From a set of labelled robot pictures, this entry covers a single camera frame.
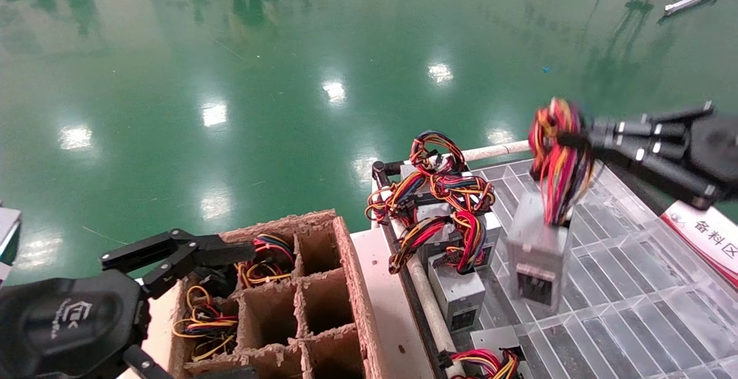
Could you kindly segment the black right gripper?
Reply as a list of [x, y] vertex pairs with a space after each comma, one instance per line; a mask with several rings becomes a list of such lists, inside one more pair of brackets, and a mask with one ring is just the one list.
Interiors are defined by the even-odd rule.
[[[615, 166], [696, 210], [736, 202], [737, 116], [713, 113], [711, 102], [698, 108], [637, 121], [596, 119], [591, 131], [562, 132], [560, 145]], [[685, 137], [690, 147], [656, 137]]]

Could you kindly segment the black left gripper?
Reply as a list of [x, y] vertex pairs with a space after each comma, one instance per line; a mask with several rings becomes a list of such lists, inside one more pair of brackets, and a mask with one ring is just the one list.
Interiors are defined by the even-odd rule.
[[[1, 375], [116, 378], [129, 366], [140, 378], [174, 378], [138, 346], [145, 337], [144, 290], [158, 299], [194, 273], [212, 297], [226, 298], [237, 284], [235, 266], [253, 258], [251, 242], [173, 229], [104, 253], [98, 276], [2, 287]], [[144, 290], [122, 274], [150, 264]], [[257, 371], [240, 366], [193, 378], [257, 378]]]

